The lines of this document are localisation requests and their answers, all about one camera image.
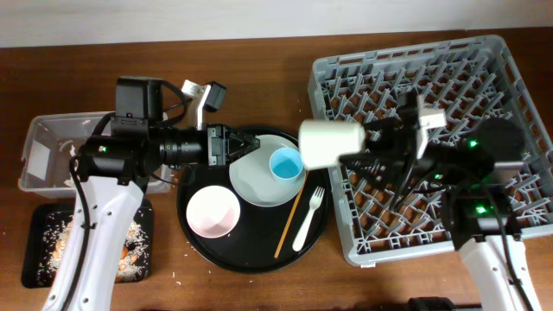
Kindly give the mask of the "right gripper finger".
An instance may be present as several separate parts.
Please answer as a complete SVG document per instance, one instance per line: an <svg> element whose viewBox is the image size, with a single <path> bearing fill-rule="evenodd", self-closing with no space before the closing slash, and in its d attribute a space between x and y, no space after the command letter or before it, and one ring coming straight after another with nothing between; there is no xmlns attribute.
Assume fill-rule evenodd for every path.
<svg viewBox="0 0 553 311"><path fill-rule="evenodd" d="M394 131L400 121L394 117L385 117L363 124L366 131Z"/></svg>
<svg viewBox="0 0 553 311"><path fill-rule="evenodd" d="M355 172L377 173L380 170L378 158L367 153L341 155L339 163Z"/></svg>

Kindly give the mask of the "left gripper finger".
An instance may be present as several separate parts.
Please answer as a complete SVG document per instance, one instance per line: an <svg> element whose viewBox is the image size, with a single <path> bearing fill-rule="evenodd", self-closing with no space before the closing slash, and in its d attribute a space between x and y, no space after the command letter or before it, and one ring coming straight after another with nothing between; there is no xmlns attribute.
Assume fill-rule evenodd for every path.
<svg viewBox="0 0 553 311"><path fill-rule="evenodd" d="M260 142L241 143L240 145L232 145L228 153L228 161L235 162L244 156L249 155L253 151L260 148Z"/></svg>
<svg viewBox="0 0 553 311"><path fill-rule="evenodd" d="M239 131L239 130L232 130L229 134L229 138L232 142L240 143L240 144L250 144L250 145L259 145L260 141L259 139L252 134Z"/></svg>

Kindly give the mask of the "cream white cup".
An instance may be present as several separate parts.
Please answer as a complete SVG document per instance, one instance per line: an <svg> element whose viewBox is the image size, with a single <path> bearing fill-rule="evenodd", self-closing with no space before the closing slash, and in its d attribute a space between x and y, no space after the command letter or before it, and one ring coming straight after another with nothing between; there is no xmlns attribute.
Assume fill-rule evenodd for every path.
<svg viewBox="0 0 553 311"><path fill-rule="evenodd" d="M364 147L365 129L359 123L325 120L302 122L298 143L304 168L314 170L339 164L339 158Z"/></svg>

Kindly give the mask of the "pink bowl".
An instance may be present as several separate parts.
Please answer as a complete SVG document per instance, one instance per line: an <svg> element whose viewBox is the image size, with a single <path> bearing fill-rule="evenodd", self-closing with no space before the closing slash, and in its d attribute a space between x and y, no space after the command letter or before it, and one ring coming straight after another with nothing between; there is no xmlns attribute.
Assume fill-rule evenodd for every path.
<svg viewBox="0 0 553 311"><path fill-rule="evenodd" d="M221 238L237 225L241 207L237 196L222 186L203 187L190 198L186 221L203 238Z"/></svg>

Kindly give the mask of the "rice and food scraps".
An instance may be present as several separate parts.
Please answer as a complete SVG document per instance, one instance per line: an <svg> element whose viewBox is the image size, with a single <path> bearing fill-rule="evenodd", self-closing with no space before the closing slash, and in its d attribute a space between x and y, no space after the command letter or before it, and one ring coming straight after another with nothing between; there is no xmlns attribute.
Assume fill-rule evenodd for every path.
<svg viewBox="0 0 553 311"><path fill-rule="evenodd" d="M72 212L55 212L46 216L41 229L38 263L31 279L38 287L50 287L73 226ZM131 221L118 263L116 282L140 282L150 271L153 211L141 207Z"/></svg>

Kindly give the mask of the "white tissue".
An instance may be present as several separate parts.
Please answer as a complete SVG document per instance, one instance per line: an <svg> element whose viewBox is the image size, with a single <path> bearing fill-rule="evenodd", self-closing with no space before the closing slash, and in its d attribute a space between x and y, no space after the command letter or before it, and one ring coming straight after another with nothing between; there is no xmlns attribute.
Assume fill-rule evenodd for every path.
<svg viewBox="0 0 553 311"><path fill-rule="evenodd" d="M71 159L73 159L73 158L77 155L77 148L75 147L74 144L71 145L71 149L69 150L69 154L70 154L70 158L71 158ZM73 181L73 177L72 177L72 176L69 176L69 177L64 181L64 184L65 184L67 187L75 188L75 184L74 184L74 181Z"/></svg>

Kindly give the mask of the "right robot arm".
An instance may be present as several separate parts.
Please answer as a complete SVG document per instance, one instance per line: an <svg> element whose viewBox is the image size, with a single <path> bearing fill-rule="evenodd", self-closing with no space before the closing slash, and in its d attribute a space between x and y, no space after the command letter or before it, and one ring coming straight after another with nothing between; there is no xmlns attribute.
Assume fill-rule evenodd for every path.
<svg viewBox="0 0 553 311"><path fill-rule="evenodd" d="M488 118L455 146L430 143L416 156L419 129L391 120L366 124L382 130L366 152L341 155L340 164L373 187L396 189L389 208L412 194L441 193L440 220L469 270L485 310L541 308L525 257L522 231L505 189L523 160L524 132L509 120Z"/></svg>

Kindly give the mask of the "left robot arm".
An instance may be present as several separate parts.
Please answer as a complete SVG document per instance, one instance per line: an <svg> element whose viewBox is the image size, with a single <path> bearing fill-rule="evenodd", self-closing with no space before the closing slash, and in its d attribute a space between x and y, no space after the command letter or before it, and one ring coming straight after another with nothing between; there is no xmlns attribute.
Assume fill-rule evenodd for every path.
<svg viewBox="0 0 553 311"><path fill-rule="evenodd" d="M69 162L73 226L44 309L109 309L128 229L162 165L223 167L259 148L253 135L205 124L204 113L216 112L225 95L215 81L177 87L164 79L118 78L115 110Z"/></svg>

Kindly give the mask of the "grey dishwasher rack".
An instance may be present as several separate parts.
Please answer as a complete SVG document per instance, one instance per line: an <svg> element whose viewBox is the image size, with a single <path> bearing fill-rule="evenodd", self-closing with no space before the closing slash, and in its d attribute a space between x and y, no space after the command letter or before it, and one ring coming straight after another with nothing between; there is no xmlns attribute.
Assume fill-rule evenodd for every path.
<svg viewBox="0 0 553 311"><path fill-rule="evenodd" d="M456 146L490 117L525 134L523 167L505 185L524 238L552 233L552 142L505 41L496 35L331 56L316 60L308 83L313 115L370 123L397 117L397 99L416 91L428 107L445 111L447 125L432 143ZM351 169L328 171L341 248L362 268L453 250L440 219L442 187L428 182L397 207Z"/></svg>

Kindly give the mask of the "light blue plate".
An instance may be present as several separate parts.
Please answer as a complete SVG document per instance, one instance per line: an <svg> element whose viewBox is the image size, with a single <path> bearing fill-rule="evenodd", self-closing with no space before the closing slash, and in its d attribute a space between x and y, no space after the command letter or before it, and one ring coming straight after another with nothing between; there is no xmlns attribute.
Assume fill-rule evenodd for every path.
<svg viewBox="0 0 553 311"><path fill-rule="evenodd" d="M238 195L254 206L280 206L294 198L305 181L302 169L293 181L279 179L270 170L270 157L280 148L298 147L291 139L277 135L259 135L260 148L232 163L229 167L230 181Z"/></svg>

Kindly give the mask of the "white plastic fork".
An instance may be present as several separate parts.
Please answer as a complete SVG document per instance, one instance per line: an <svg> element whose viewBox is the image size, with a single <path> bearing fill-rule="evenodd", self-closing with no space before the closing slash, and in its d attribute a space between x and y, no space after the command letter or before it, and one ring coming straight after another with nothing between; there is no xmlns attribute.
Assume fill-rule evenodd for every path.
<svg viewBox="0 0 553 311"><path fill-rule="evenodd" d="M308 203L308 212L292 244L292 249L294 251L299 252L304 246L312 218L315 215L315 211L321 206L324 194L325 189L323 187L317 187L316 190L313 192Z"/></svg>

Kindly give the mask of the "wooden chopstick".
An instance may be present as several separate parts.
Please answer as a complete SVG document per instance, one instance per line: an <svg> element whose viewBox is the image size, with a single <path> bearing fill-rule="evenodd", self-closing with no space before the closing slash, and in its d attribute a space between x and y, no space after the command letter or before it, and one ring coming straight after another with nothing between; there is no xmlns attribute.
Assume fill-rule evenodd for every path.
<svg viewBox="0 0 553 311"><path fill-rule="evenodd" d="M279 258L279 255L280 255L281 250L282 250L282 248L283 248L283 244L284 244L284 241L285 241L286 236L287 236L287 234L288 234L289 227L290 227L290 225L291 225L292 219L294 218L294 215L295 215L295 212L296 212L296 208L297 208L297 206L298 206L298 204L299 204L299 201L300 201L300 199L301 199L302 192L303 192L303 189L304 189L304 187L305 187L305 184L306 184L306 182L307 182L307 180L308 180L308 174L309 174L309 172L306 172L306 174L305 174L305 179L304 179L304 182L303 182L303 184L302 184L302 187L300 188L298 194L296 195L295 200L294 200L294 203L293 203L293 206L292 206L292 208L291 208L291 210L290 210L290 212L289 212L289 216L288 216L288 218L287 218L285 227L283 228L282 235L281 235L281 237L280 237L280 239L279 239L279 243L278 243L278 245L277 245L276 251L275 251L274 256L273 256L275 259L278 259L278 258Z"/></svg>

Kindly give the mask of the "round black serving tray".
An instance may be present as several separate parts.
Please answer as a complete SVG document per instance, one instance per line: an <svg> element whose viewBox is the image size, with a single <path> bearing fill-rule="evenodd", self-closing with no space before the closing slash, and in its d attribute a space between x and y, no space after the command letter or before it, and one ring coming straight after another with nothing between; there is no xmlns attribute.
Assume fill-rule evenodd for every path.
<svg viewBox="0 0 553 311"><path fill-rule="evenodd" d="M181 175L178 189L178 218L188 242L209 262L239 273L264 273L279 270L305 255L324 232L328 212L333 209L332 189L326 169L311 171L296 208L294 218L278 259L275 259L279 239L285 227L294 200L275 207L254 206L239 199L241 214L237 225L221 238L203 238L195 234L187 224L186 208L192 195L203 187L222 186L232 189L229 168L213 168L194 165ZM315 211L301 251L292 249L302 218L307 214L308 201L317 187L325 189L324 198Z"/></svg>

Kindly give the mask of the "clear plastic bin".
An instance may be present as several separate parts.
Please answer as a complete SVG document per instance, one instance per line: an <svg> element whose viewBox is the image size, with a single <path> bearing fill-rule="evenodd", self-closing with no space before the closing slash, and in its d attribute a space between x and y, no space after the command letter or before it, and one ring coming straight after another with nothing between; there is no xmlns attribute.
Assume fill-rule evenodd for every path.
<svg viewBox="0 0 553 311"><path fill-rule="evenodd" d="M113 112L35 117L22 154L19 188L49 199L75 198L96 186L166 193L171 169L162 162L161 139L148 132L145 120L122 119ZM72 144L77 148L73 159ZM75 188L64 184L69 176Z"/></svg>

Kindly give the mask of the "black rectangular tray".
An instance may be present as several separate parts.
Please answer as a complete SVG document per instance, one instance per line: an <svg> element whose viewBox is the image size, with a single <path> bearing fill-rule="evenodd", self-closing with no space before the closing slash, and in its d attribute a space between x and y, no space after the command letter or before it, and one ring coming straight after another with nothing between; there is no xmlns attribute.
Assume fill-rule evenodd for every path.
<svg viewBox="0 0 553 311"><path fill-rule="evenodd" d="M144 201L131 221L118 264L116 283L140 282L151 273L154 213ZM73 226L68 202L38 206L31 219L21 283L28 289L49 288Z"/></svg>

